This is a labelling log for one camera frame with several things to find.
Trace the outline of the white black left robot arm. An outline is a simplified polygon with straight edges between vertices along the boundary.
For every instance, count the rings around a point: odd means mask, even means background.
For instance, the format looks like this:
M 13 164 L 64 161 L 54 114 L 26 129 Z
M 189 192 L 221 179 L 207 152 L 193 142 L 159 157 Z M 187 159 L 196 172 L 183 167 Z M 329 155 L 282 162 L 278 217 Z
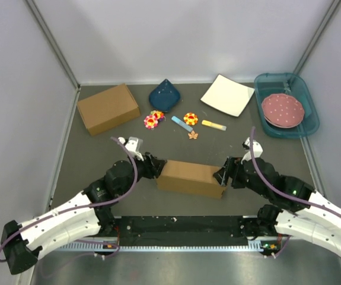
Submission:
M 69 201 L 42 216 L 4 225 L 2 251 L 12 275 L 33 267 L 48 253 L 88 236 L 109 235 L 115 227 L 111 207 L 142 178 L 160 176 L 166 160 L 145 153 L 143 159 L 119 160 L 106 174 Z

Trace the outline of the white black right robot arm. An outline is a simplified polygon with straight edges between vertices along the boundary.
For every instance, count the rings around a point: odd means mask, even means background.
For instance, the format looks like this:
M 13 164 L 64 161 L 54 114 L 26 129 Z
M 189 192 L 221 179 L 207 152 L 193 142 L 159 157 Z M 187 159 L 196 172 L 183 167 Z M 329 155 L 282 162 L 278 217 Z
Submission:
M 222 186 L 247 188 L 268 200 L 256 219 L 243 223 L 244 236 L 294 236 L 341 258 L 341 209 L 308 183 L 279 174 L 261 158 L 228 157 L 213 177 Z

